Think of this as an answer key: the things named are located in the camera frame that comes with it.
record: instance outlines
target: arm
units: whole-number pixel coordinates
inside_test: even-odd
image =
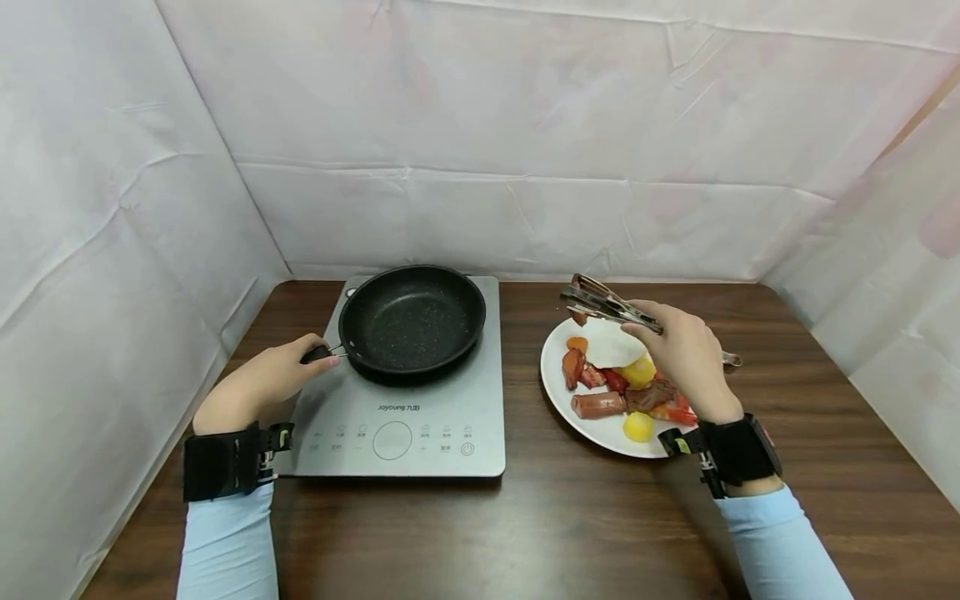
[[[648,300],[631,304],[653,316],[663,335],[636,324],[623,330],[650,351],[658,370],[689,398],[697,417],[714,424],[744,418],[727,385],[720,343],[703,320]],[[847,600],[852,596],[800,504],[776,475],[727,486],[716,500],[727,521],[754,600]]]
[[[269,348],[210,392],[193,419],[198,436],[240,431],[257,415],[294,395],[312,377],[339,364],[335,356],[308,365],[300,359],[325,344],[317,335]],[[274,483],[250,495],[191,502],[177,585],[179,600],[278,598],[270,504]]]
[[[716,500],[751,596],[755,600],[852,600],[800,503],[789,488],[780,485],[779,490],[763,495]]]
[[[191,502],[180,562],[179,600],[277,598],[270,502],[274,484],[250,495]]]

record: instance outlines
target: yellow potato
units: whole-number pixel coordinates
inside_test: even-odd
[[[623,421],[623,433],[634,442],[650,442],[654,437],[654,420],[650,415],[631,413],[627,420]]]
[[[654,366],[654,361],[650,358],[650,352],[644,352],[639,359],[622,369],[616,369],[616,372],[627,380],[630,387],[639,390],[645,388],[648,383],[654,380],[657,367]]]

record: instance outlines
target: food tongs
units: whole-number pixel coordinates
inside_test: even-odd
[[[615,323],[641,324],[657,335],[663,335],[663,325],[656,319],[634,308],[603,283],[582,273],[573,276],[570,285],[560,293],[560,299],[566,302],[573,320],[579,325],[586,323],[587,317],[593,317]],[[733,372],[742,364],[743,359],[736,354],[723,353],[725,372]]]

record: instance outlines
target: left hand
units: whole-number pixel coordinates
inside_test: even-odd
[[[262,408],[286,400],[307,381],[340,364],[336,356],[300,363],[304,354],[325,344],[316,333],[308,333],[254,356],[213,388],[193,418],[194,433],[202,436],[247,428]]]

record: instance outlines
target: white plate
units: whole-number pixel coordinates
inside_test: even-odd
[[[543,379],[543,387],[550,401],[557,407],[557,412],[564,416],[566,422],[579,431],[585,438],[591,442],[602,445],[607,450],[612,450],[627,456],[637,458],[666,458],[666,451],[660,445],[657,436],[674,427],[680,427],[680,430],[686,433],[693,427],[683,427],[677,423],[668,420],[655,420],[654,437],[650,442],[638,444],[627,438],[623,433],[623,421],[627,419],[626,415],[615,415],[597,420],[583,420],[577,417],[570,407],[570,400],[574,394],[591,394],[604,392],[606,387],[599,390],[591,390],[582,383],[577,384],[577,389],[570,392],[566,388],[564,380],[564,369],[562,362],[566,354],[566,341],[575,335],[580,335],[580,326],[567,319],[559,324],[547,336],[543,343],[543,352],[540,353],[540,377]]]

